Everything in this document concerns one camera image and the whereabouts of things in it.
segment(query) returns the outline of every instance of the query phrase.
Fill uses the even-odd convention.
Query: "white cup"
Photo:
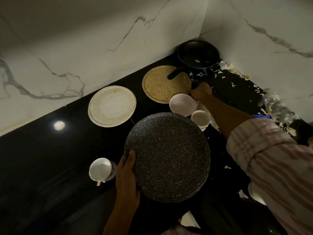
[[[97,181],[97,186],[101,182],[106,182],[115,177],[116,164],[107,158],[98,158],[89,167],[89,176],[92,180]]]
[[[211,117],[204,110],[196,110],[191,115],[191,120],[201,129],[201,131],[204,131],[210,124]]]
[[[188,117],[196,110],[196,102],[187,94],[176,94],[170,99],[170,109],[173,113]]]

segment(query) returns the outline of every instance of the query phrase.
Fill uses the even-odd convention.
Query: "stack of plates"
[[[134,113],[136,97],[122,86],[108,86],[90,100],[88,115],[101,127],[114,127],[126,122]]]
[[[200,128],[175,113],[157,113],[129,133],[124,155],[136,152],[134,173],[142,193],[160,202],[181,202],[195,195],[210,170],[210,149]]]

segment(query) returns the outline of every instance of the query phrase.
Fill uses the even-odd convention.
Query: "striped shirt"
[[[272,120],[256,118],[231,132],[226,149],[288,234],[313,234],[312,148],[298,145]],[[171,229],[164,234],[191,234],[182,226]]]

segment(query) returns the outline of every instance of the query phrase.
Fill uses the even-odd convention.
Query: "forearm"
[[[127,235],[136,209],[115,202],[103,235]]]
[[[212,114],[226,139],[228,139],[230,133],[241,123],[248,119],[253,119],[252,116],[226,105],[211,94],[207,94],[199,100]]]

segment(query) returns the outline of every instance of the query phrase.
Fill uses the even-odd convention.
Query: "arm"
[[[313,150],[272,120],[225,105],[206,83],[191,92],[228,138],[226,149],[289,234],[313,234]]]
[[[251,115],[228,106],[215,98],[211,88],[205,82],[202,82],[197,89],[191,90],[191,95],[209,110],[226,139],[241,123],[253,119]]]
[[[135,151],[131,150],[125,166],[123,157],[117,166],[116,201],[103,235],[128,234],[140,200],[140,192],[136,190],[136,178],[132,171],[134,163]]]

